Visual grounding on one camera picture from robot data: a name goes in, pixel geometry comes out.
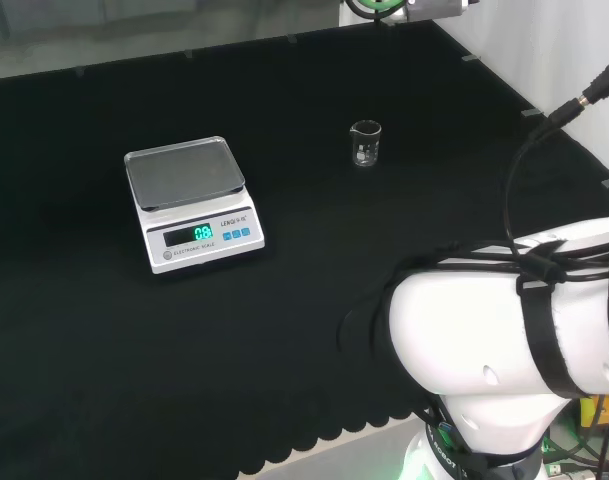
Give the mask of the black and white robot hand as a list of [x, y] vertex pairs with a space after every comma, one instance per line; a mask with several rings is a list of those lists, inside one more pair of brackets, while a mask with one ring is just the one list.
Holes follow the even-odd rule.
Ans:
[[461, 16], [476, 0], [341, 1], [339, 26], [366, 22], [387, 25]]

